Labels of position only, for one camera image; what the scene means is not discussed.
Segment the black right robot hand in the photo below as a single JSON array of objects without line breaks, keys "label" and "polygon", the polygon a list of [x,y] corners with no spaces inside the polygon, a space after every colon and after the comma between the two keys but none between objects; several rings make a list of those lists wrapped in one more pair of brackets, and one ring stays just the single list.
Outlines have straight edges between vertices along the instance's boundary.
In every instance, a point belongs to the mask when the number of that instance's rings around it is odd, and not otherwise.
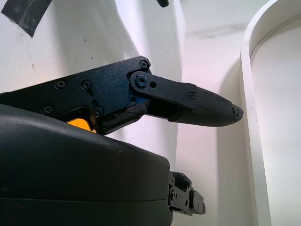
[{"label": "black right robot hand", "polygon": [[169,226],[203,215],[191,180],[167,158],[108,134],[144,115],[222,127],[243,110],[190,83],[155,76],[143,56],[2,93],[3,226]]}]

